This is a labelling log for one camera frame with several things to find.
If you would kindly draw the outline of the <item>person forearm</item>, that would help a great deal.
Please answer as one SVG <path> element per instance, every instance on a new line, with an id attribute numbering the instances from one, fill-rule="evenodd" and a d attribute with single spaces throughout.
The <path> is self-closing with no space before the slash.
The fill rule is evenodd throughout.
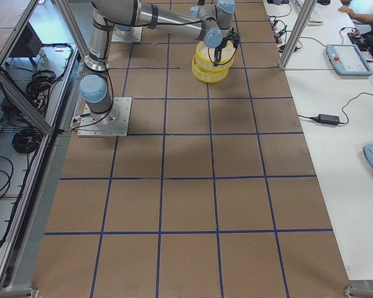
<path id="1" fill-rule="evenodd" d="M 373 14 L 360 14 L 354 12 L 351 8 L 347 6 L 341 6 L 338 8 L 339 12 L 346 13 L 352 20 L 356 20 L 363 24 L 373 25 Z"/>

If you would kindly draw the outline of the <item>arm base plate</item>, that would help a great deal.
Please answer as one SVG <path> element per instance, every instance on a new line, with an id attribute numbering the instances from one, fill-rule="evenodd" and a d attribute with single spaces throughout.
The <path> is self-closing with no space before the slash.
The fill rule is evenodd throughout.
<path id="1" fill-rule="evenodd" d="M 131 97 L 115 97 L 111 112 L 101 122 L 104 114 L 90 112 L 85 104 L 84 113 L 89 114 L 81 119 L 79 137 L 126 137 L 129 128 L 129 118 L 132 107 Z"/>

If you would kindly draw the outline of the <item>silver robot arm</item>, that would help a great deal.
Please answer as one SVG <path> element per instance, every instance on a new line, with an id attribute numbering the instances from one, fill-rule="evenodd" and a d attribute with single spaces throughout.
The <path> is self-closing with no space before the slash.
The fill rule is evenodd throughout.
<path id="1" fill-rule="evenodd" d="M 79 91 L 90 110 L 90 129 L 115 126 L 121 108 L 115 102 L 109 76 L 109 49 L 113 40 L 139 42 L 143 28 L 181 34 L 203 42 L 214 51 L 214 66 L 221 62 L 229 43 L 238 47 L 240 36 L 231 27 L 234 1 L 218 1 L 209 6 L 199 1 L 189 15 L 180 14 L 142 1 L 92 1 L 93 19 L 90 45 L 85 56 Z"/>

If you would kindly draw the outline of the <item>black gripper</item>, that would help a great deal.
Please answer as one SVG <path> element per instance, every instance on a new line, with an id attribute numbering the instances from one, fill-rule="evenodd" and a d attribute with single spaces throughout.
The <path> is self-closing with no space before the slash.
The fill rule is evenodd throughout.
<path id="1" fill-rule="evenodd" d="M 226 58 L 225 61 L 231 61 L 238 49 L 238 46 L 240 44 L 241 36 L 238 32 L 234 31 L 234 28 L 231 28 L 231 31 L 229 32 L 229 35 L 227 37 L 224 37 L 222 42 L 214 49 L 214 66 L 218 66 L 220 61 L 222 61 L 222 51 L 224 48 L 227 47 L 228 43 L 231 43 L 233 46 L 233 53 L 229 58 Z"/>

